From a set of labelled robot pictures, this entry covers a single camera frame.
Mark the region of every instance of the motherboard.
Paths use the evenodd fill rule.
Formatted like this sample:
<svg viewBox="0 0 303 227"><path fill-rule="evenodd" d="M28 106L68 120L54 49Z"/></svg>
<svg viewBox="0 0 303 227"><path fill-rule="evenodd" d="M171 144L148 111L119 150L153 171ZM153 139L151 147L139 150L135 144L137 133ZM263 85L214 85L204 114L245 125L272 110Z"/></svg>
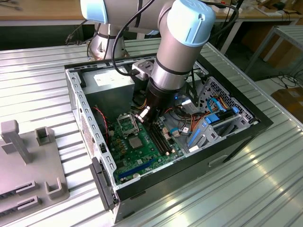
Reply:
<svg viewBox="0 0 303 227"><path fill-rule="evenodd" d="M135 118L125 114L108 129L110 152L117 166L114 172L117 184L140 177L184 155L161 120L155 121L147 131Z"/></svg>

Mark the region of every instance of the robotic arm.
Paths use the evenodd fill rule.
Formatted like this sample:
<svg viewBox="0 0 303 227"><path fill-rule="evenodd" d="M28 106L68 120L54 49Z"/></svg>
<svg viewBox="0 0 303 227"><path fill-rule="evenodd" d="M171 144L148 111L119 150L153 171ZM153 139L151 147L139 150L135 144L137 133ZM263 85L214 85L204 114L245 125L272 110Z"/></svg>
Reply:
<svg viewBox="0 0 303 227"><path fill-rule="evenodd" d="M95 23L95 30L98 29L97 34L90 42L89 51L95 60L111 59L115 38L118 35L122 26ZM130 27L130 32L143 33L146 35L156 35L158 31L146 30L136 27ZM115 50L115 58L128 57L125 50L123 37L119 38Z"/></svg>
<svg viewBox="0 0 303 227"><path fill-rule="evenodd" d="M81 10L87 20L121 26L148 0L81 0ZM208 41L215 13L199 0L157 0L140 14L130 27L159 30L161 43L149 75L147 106L137 116L150 124L173 106L186 77Z"/></svg>

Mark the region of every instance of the chipset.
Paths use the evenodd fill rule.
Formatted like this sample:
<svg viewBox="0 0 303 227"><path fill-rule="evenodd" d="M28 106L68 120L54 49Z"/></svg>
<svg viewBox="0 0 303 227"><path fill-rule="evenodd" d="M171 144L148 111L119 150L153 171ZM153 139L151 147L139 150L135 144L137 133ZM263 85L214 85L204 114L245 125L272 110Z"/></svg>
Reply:
<svg viewBox="0 0 303 227"><path fill-rule="evenodd" d="M129 144L132 146L133 149L138 149L143 147L143 144L139 137L131 137L128 139Z"/></svg>

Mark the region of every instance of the ribbed metal surface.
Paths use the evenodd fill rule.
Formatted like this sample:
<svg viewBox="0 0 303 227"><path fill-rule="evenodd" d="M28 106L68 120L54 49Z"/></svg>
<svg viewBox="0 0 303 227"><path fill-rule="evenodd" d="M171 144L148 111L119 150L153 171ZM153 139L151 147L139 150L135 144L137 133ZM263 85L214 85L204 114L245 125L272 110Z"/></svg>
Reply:
<svg viewBox="0 0 303 227"><path fill-rule="evenodd" d="M126 42L132 55L155 53L159 39ZM229 163L156 201L117 226L302 226L302 124L269 101L210 45L201 51L274 125ZM0 121L20 132L49 126L70 197L8 226L111 226L88 169L90 159L69 104L64 64L87 61L85 46L0 52Z"/></svg>
<svg viewBox="0 0 303 227"><path fill-rule="evenodd" d="M277 26L276 33L303 51L303 25Z"/></svg>

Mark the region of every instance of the blue expansion slot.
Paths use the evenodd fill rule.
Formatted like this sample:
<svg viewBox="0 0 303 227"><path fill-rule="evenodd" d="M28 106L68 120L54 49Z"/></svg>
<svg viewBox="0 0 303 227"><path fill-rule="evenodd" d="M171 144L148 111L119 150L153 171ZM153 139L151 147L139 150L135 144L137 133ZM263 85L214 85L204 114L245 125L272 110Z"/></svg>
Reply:
<svg viewBox="0 0 303 227"><path fill-rule="evenodd" d="M150 160L150 161L148 161L148 162L146 162L146 163L144 163L144 164L142 164L142 165L140 165L140 166L137 166L136 168L133 168L133 169L131 169L131 170L128 170L128 171L126 171L125 173L119 174L118 177L119 177L119 179L121 179L121 178L123 178L123 177L127 177L127 176L129 176L129 175L131 175L131 174L134 174L134 173L136 173L136 172L138 172L138 171L140 171L140 170L143 170L143 169L149 167L154 161L155 161L155 159L153 158L152 160Z"/></svg>

